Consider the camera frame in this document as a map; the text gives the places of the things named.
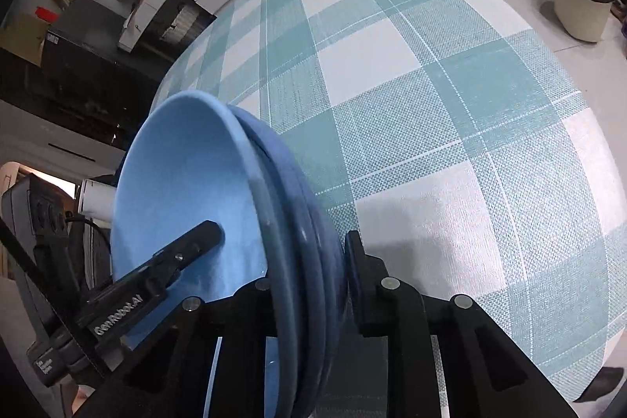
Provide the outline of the person's hand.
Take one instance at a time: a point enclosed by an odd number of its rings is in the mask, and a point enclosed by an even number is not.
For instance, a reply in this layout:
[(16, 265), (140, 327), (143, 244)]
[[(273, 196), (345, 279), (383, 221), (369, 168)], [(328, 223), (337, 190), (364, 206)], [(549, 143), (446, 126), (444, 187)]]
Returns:
[(73, 398), (71, 405), (71, 413), (74, 415), (80, 407), (85, 403), (85, 401), (91, 396), (94, 392), (94, 388), (88, 385), (79, 385), (76, 390), (76, 395)]

